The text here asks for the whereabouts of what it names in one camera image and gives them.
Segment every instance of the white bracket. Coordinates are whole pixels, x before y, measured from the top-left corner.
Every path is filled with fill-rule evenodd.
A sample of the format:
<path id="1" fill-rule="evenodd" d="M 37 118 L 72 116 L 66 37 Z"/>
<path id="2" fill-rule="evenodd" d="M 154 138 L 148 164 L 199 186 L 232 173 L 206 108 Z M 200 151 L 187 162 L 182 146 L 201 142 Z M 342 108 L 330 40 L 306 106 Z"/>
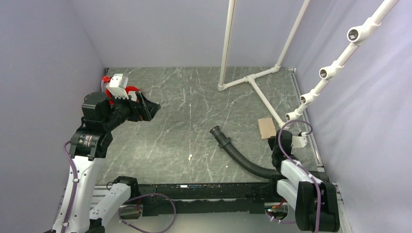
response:
<path id="1" fill-rule="evenodd" d="M 90 219 L 102 219 L 102 226 L 107 227 L 110 219 L 117 213 L 119 206 L 130 198 L 130 186 L 124 183 L 112 185 L 105 197 L 90 210 Z"/>
<path id="2" fill-rule="evenodd" d="M 123 74 L 115 74 L 106 88 L 110 91 L 114 98 L 127 100 L 129 99 L 129 96 L 125 90 L 127 81 L 129 81 L 129 79 L 124 77 Z"/>
<path id="3" fill-rule="evenodd" d="M 128 95 L 130 96 L 130 99 L 134 102 L 137 101 L 137 95 L 136 95 L 136 91 L 129 91 Z"/>
<path id="4" fill-rule="evenodd" d="M 281 195 L 293 209 L 296 208 L 297 189 L 293 186 L 292 182 L 287 179 L 277 181 L 276 191 Z"/>
<path id="5" fill-rule="evenodd" d="M 292 148 L 303 148 L 308 144 L 308 139 L 303 136 L 292 136 Z"/>
<path id="6" fill-rule="evenodd" d="M 301 165 L 299 161 L 295 160 L 295 162 L 297 165 Z M 296 190 L 298 189 L 300 181 L 313 183 L 312 179 L 309 178 L 306 172 L 297 165 L 293 164 L 289 160 L 283 160 L 280 167 L 280 173 L 293 184 Z M 314 179 L 317 183 L 322 182 L 316 177 L 314 177 Z"/>

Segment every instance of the white pvc pipe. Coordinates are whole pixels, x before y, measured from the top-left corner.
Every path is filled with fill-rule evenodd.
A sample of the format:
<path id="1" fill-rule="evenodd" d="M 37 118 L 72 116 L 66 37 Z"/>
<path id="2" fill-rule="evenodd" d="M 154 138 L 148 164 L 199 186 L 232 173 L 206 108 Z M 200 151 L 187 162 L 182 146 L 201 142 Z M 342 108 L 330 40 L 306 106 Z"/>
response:
<path id="1" fill-rule="evenodd" d="M 226 63 L 229 52 L 229 42 L 230 42 L 230 33 L 232 31 L 232 20 L 233 13 L 235 11 L 235 1 L 229 0 L 229 8 L 227 10 L 227 20 L 226 20 L 226 31 L 224 33 L 224 43 L 223 43 L 223 54 L 222 54 L 222 64 L 220 67 L 220 78 L 218 84 L 218 90 L 223 91 L 226 89 L 224 86 L 224 73 L 226 72 Z"/>
<path id="2" fill-rule="evenodd" d="M 299 26 L 300 21 L 302 20 L 302 17 L 303 17 L 303 15 L 305 14 L 306 9 L 308 8 L 309 2 L 310 2 L 310 0 L 305 0 L 305 1 L 303 2 L 303 5 L 302 5 L 302 7 L 300 8 L 300 11 L 299 11 L 299 13 L 298 13 L 298 15 L 297 15 L 297 18 L 296 18 L 296 20 L 295 20 L 295 23 L 293 24 L 292 30 L 291 30 L 291 32 L 289 33 L 288 39 L 286 40 L 285 46 L 283 47 L 283 50 L 282 50 L 282 52 L 280 53 L 279 59 L 277 60 L 275 67 L 280 68 L 280 64 L 282 63 L 283 58 L 285 57 L 285 54 L 286 54 L 286 52 L 288 51 L 289 45 L 291 44 L 292 39 L 293 39 L 293 37 L 295 36 L 297 27 Z"/>
<path id="3" fill-rule="evenodd" d="M 355 43 L 350 43 L 346 49 L 342 52 L 342 54 L 338 57 L 338 59 L 336 60 L 338 65 L 342 66 L 345 64 L 345 62 L 349 59 L 350 56 L 352 56 L 352 54 L 355 52 L 355 50 L 358 48 L 359 46 L 356 45 Z"/>
<path id="4" fill-rule="evenodd" d="M 241 79 L 232 81 L 232 82 L 230 82 L 230 83 L 226 83 L 226 84 L 224 85 L 224 87 L 225 87 L 225 89 L 227 89 L 227 88 L 229 88 L 229 87 L 236 86 L 236 85 L 239 85 L 239 84 L 241 84 L 241 83 L 246 83 L 246 82 L 248 82 L 247 80 L 248 80 L 249 77 L 252 78 L 252 79 L 256 79 L 256 78 L 265 76 L 265 75 L 267 75 L 267 74 L 272 74 L 272 73 L 274 73 L 274 67 L 273 67 L 273 68 L 270 68 L 270 69 L 268 69 L 268 70 L 264 70 L 264 71 L 262 71 L 262 72 L 256 73 L 256 74 L 251 74 L 251 75 L 245 76 L 245 77 L 243 77 L 243 78 L 241 78 Z"/>
<path id="5" fill-rule="evenodd" d="M 380 24 L 383 18 L 392 10 L 399 0 L 385 0 L 371 16 L 374 23 Z"/>
<path id="6" fill-rule="evenodd" d="M 229 87 L 236 86 L 236 85 L 239 85 L 239 84 L 241 84 L 241 83 L 246 83 L 246 82 L 247 82 L 246 77 L 243 77 L 243 78 L 238 79 L 238 80 L 235 80 L 235 81 L 233 81 L 233 82 L 226 83 L 226 84 L 225 84 L 225 87 L 226 87 L 226 88 L 229 88 Z"/>
<path id="7" fill-rule="evenodd" d="M 358 31 L 358 33 L 359 33 L 358 37 L 362 37 L 361 33 L 363 33 L 363 36 L 364 36 L 363 40 L 368 38 L 376 30 L 376 27 L 378 27 L 380 25 L 380 22 L 390 12 L 390 10 L 396 5 L 396 3 L 398 1 L 399 0 L 385 0 L 385 1 L 383 1 L 383 3 L 374 12 L 374 14 L 370 18 L 368 18 L 363 25 L 353 27 L 351 29 L 356 29 Z M 309 106 L 310 103 L 312 103 L 316 99 L 316 97 L 319 95 L 319 93 L 330 82 L 331 78 L 333 78 L 339 72 L 339 70 L 343 68 L 346 61 L 350 58 L 350 56 L 352 56 L 352 54 L 356 51 L 356 49 L 361 44 L 360 42 L 362 42 L 362 41 L 351 42 L 346 47 L 346 49 L 342 52 L 342 54 L 339 56 L 339 58 L 335 62 L 332 63 L 331 66 L 321 68 L 321 70 L 324 69 L 324 70 L 330 71 L 330 73 L 333 73 L 333 75 L 330 76 L 330 77 L 326 76 L 325 78 L 321 76 L 322 79 L 320 80 L 320 82 L 313 89 L 313 93 L 309 92 L 308 94 L 305 94 L 305 95 L 312 95 L 311 96 L 312 101 L 302 103 L 293 112 L 287 113 L 286 114 L 287 120 L 297 119 L 301 116 L 303 111 Z"/>
<path id="8" fill-rule="evenodd" d="M 278 123 L 279 127 L 282 127 L 285 123 L 282 121 L 280 116 L 277 114 L 276 110 L 272 107 L 272 105 L 269 103 L 268 99 L 266 96 L 263 94 L 263 92 L 260 90 L 259 86 L 256 84 L 255 80 L 252 78 L 248 79 L 248 82 L 252 85 L 252 87 L 255 89 L 256 93 L 259 95 L 259 97 L 262 99 L 263 103 L 266 105 L 266 107 L 269 109 L 269 112 L 272 114 L 272 116 L 275 118 L 276 122 Z"/>

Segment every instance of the pvc pipe frame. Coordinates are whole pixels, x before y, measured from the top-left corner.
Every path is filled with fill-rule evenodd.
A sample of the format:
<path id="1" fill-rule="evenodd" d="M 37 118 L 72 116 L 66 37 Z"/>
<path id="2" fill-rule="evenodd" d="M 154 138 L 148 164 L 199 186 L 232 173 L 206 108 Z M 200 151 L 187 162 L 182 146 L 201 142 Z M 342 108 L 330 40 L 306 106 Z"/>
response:
<path id="1" fill-rule="evenodd" d="M 335 77 L 343 68 L 347 60 L 352 56 L 356 49 L 380 26 L 383 18 L 392 10 L 399 0 L 384 0 L 379 8 L 373 13 L 370 18 L 367 18 L 365 23 L 361 26 L 349 29 L 347 39 L 350 44 L 342 52 L 336 61 L 328 67 L 323 67 L 319 70 L 320 82 L 307 94 L 300 96 L 301 105 L 293 112 L 285 115 L 286 120 L 298 119 L 303 111 L 319 96 L 320 92 Z"/>
<path id="2" fill-rule="evenodd" d="M 262 99 L 263 103 L 266 105 L 266 107 L 269 109 L 269 112 L 272 114 L 272 116 L 275 118 L 276 122 L 278 123 L 279 127 L 282 127 L 285 122 L 280 118 L 279 114 L 277 114 L 276 110 L 272 107 L 272 105 L 269 103 L 268 99 L 265 97 L 263 92 L 260 90 L 259 86 L 256 84 L 255 79 L 276 73 L 280 69 L 280 64 L 283 61 L 283 58 L 285 57 L 285 54 L 289 48 L 289 45 L 291 44 L 291 41 L 296 33 L 296 30 L 300 24 L 300 21 L 302 20 L 302 17 L 308 8 L 310 0 L 305 0 L 302 4 L 302 7 L 300 8 L 300 11 L 296 17 L 295 23 L 292 26 L 291 32 L 289 33 L 288 39 L 286 40 L 285 46 L 283 47 L 282 52 L 280 53 L 279 59 L 277 60 L 276 64 L 274 67 L 256 73 L 256 74 L 251 74 L 248 76 L 245 76 L 241 79 L 238 79 L 236 81 L 230 82 L 230 83 L 224 83 L 224 75 L 226 72 L 226 63 L 227 63 L 227 58 L 228 58 L 228 50 L 229 50 L 229 42 L 230 42 L 230 33 L 232 31 L 232 20 L 233 20 L 233 13 L 235 9 L 235 0 L 229 0 L 229 9 L 227 12 L 227 21 L 226 21 L 226 31 L 224 35 L 224 44 L 223 44 L 223 54 L 222 54 L 222 65 L 220 69 L 220 78 L 219 78 L 219 84 L 218 84 L 218 90 L 223 91 L 228 89 L 229 87 L 236 86 L 241 83 L 246 83 L 249 82 L 252 87 L 255 89 L 256 93 L 259 95 L 259 97 Z"/>

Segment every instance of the pvc pipe tee joint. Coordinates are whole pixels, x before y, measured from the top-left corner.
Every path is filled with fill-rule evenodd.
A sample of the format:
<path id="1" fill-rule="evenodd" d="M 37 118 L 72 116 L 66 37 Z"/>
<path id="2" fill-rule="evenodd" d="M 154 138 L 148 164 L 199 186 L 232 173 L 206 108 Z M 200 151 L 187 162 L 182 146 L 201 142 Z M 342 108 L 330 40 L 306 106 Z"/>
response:
<path id="1" fill-rule="evenodd" d="M 286 118 L 287 121 L 296 120 L 296 119 L 298 119 L 301 115 L 302 115 L 302 113 L 299 113 L 299 112 L 297 111 L 297 109 L 295 109 L 295 111 L 293 111 L 293 112 L 286 113 L 286 114 L 285 114 L 285 118 Z"/>
<path id="2" fill-rule="evenodd" d="M 323 67 L 319 70 L 319 76 L 321 79 L 330 80 L 335 77 L 343 66 L 340 66 L 337 61 L 332 62 L 332 64 L 328 67 Z"/>
<path id="3" fill-rule="evenodd" d="M 301 104 L 310 104 L 312 103 L 317 97 L 319 96 L 319 94 L 315 93 L 315 90 L 312 89 L 310 90 L 309 93 L 306 93 L 304 95 L 301 95 L 299 97 L 299 100 L 301 102 Z"/>
<path id="4" fill-rule="evenodd" d="M 361 45 L 379 26 L 380 24 L 376 24 L 369 17 L 361 26 L 350 28 L 347 33 L 347 39 L 349 42 Z"/>

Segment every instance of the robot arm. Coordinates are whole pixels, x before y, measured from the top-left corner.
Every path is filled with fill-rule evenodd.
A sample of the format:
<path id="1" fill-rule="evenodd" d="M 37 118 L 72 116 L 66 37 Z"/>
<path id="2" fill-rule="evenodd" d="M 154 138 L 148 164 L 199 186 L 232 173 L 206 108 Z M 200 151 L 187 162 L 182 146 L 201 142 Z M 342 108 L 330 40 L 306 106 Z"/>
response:
<path id="1" fill-rule="evenodd" d="M 337 232 L 340 227 L 336 189 L 328 179 L 314 178 L 321 190 L 321 199 L 316 198 L 314 181 L 302 169 L 301 163 L 291 155 L 292 133 L 283 130 L 281 145 L 285 152 L 293 159 L 288 160 L 280 150 L 278 138 L 269 139 L 273 151 L 272 164 L 285 179 L 276 183 L 277 194 L 282 196 L 295 210 L 295 219 L 298 228 L 302 231 L 314 231 L 316 221 L 316 202 L 321 202 L 319 230 L 322 232 Z"/>
<path id="2" fill-rule="evenodd" d="M 125 91 L 127 78 L 116 74 L 103 92 L 85 96 L 82 125 L 72 136 L 69 154 L 70 174 L 62 207 L 51 233 L 104 233 L 104 228 L 119 206 L 139 196 L 135 178 L 118 177 L 99 204 L 90 210 L 97 176 L 113 140 L 111 131 L 128 121 L 150 121 L 160 105 L 148 101 L 142 92 L 134 95 Z"/>

